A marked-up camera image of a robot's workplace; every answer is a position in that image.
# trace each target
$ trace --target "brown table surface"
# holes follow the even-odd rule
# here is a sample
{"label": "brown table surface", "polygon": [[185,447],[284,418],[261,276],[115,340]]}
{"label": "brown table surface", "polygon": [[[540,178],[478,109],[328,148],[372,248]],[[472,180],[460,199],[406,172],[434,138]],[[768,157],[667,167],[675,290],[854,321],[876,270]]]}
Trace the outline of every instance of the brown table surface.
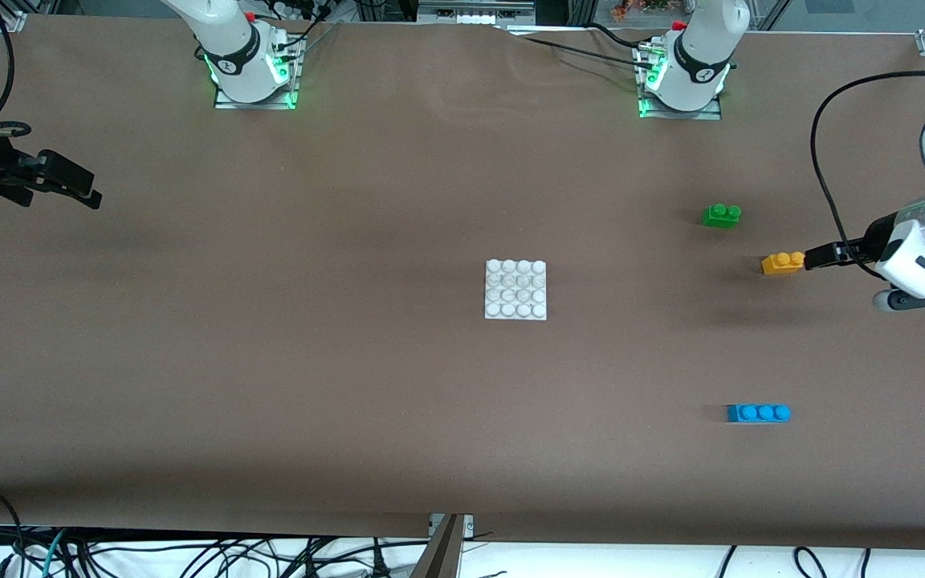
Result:
{"label": "brown table surface", "polygon": [[[875,311],[850,268],[759,271],[833,241],[812,114],[925,68],[910,36],[746,36],[720,122],[640,120],[622,66],[485,26],[341,26],[293,112],[210,108],[176,19],[15,44],[16,145],[105,195],[0,200],[0,491],[27,522],[925,547],[925,311]],[[852,233],[925,195],[923,120],[925,80],[830,109]],[[698,223],[718,201],[740,226]],[[547,322],[485,321],[489,258],[547,261]]]}

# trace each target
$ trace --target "lego stud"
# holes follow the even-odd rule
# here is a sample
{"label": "lego stud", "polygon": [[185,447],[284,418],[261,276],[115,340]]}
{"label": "lego stud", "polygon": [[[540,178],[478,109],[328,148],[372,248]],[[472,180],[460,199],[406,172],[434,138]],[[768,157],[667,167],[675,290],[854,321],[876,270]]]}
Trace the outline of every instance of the lego stud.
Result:
{"label": "lego stud", "polygon": [[738,414],[740,414],[742,420],[756,421],[759,420],[759,407],[754,405],[742,405]]}
{"label": "lego stud", "polygon": [[763,275],[786,275],[796,273],[805,266],[805,253],[775,253],[763,259]]}

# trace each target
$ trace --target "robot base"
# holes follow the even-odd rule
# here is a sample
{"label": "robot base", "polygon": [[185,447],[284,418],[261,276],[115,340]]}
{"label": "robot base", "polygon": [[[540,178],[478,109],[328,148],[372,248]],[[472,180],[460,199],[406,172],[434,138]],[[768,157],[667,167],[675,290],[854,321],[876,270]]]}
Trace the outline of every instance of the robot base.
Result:
{"label": "robot base", "polygon": [[665,54],[663,37],[656,36],[649,43],[642,43],[640,47],[631,49],[634,62],[647,62],[652,69],[638,68],[634,72],[634,79],[638,82],[638,115],[641,118],[683,118],[683,120],[720,120],[722,111],[719,109],[719,97],[712,96],[705,108],[694,111],[675,110],[658,99],[658,96],[647,89],[649,76],[658,73],[658,59]]}
{"label": "robot base", "polygon": [[287,49],[287,54],[282,55],[286,59],[285,66],[279,67],[279,72],[287,70],[287,76],[290,80],[282,87],[276,89],[269,98],[254,103],[242,103],[234,101],[230,96],[225,95],[220,87],[216,88],[216,96],[213,98],[213,107],[216,109],[238,109],[238,110],[295,110],[298,106],[298,88],[302,81],[302,63],[305,60],[305,41],[295,44]]}

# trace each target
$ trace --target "white floor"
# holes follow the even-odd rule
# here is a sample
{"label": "white floor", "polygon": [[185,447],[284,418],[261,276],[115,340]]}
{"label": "white floor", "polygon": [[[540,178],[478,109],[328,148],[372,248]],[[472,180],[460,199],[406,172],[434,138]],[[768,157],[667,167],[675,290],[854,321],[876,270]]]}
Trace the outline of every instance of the white floor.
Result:
{"label": "white floor", "polygon": [[[275,541],[280,555],[296,555],[304,540]],[[151,548],[175,544],[159,542],[125,543],[125,546]],[[371,545],[370,539],[338,540],[318,557],[336,556],[358,547]],[[484,578],[506,571],[503,578],[716,578],[726,546],[633,546],[530,543],[467,543],[462,556],[459,578]],[[854,578],[859,575],[862,549],[814,548],[829,578]],[[119,578],[177,578],[184,567],[201,550],[173,550],[159,553],[108,552],[98,560]],[[0,547],[0,562],[10,553]],[[386,548],[385,562],[390,568],[414,564],[422,553],[421,546]],[[359,556],[370,562],[372,556]],[[820,578],[819,571],[803,556],[806,571]],[[28,564],[28,576],[38,578]],[[277,572],[272,566],[273,577]],[[198,578],[213,578],[219,562],[211,564]],[[324,578],[357,577],[366,568],[359,564],[332,564],[320,574]],[[230,578],[267,578],[261,564],[240,560],[230,569]],[[925,576],[925,552],[919,550],[874,550],[870,559],[869,578],[913,578]],[[18,561],[10,566],[10,578],[18,575]],[[727,568],[727,578],[794,578],[799,576],[789,547],[740,546]]]}

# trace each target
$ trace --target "mounting plate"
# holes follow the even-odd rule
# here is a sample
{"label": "mounting plate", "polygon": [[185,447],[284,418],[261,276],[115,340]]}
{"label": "mounting plate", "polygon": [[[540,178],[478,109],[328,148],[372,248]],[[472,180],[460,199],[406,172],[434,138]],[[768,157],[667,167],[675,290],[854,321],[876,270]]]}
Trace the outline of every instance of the mounting plate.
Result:
{"label": "mounting plate", "polygon": [[234,110],[295,110],[298,106],[298,89],[302,82],[302,63],[305,61],[305,41],[295,43],[289,47],[286,54],[280,55],[280,58],[287,59],[283,65],[278,66],[278,70],[287,70],[289,80],[282,87],[276,89],[267,99],[254,103],[239,103],[225,95],[219,85],[216,88],[216,96],[213,99],[213,108],[216,109],[234,109]]}
{"label": "mounting plate", "polygon": [[[427,537],[434,537],[434,532],[441,526],[442,519],[445,519],[445,515],[430,515],[430,521],[426,523]],[[462,537],[464,539],[473,538],[473,515],[463,515],[462,522],[466,524],[466,529],[462,531]]]}
{"label": "mounting plate", "polygon": [[[653,37],[648,43],[642,43],[638,48],[631,48],[634,62],[650,63],[658,67],[665,54],[663,37]],[[709,104],[700,110],[691,112],[676,110],[666,106],[654,92],[647,89],[649,76],[658,74],[657,68],[636,68],[634,79],[638,84],[638,115],[641,118],[676,118],[676,120],[722,120],[722,110],[719,108],[719,95],[712,96]]]}

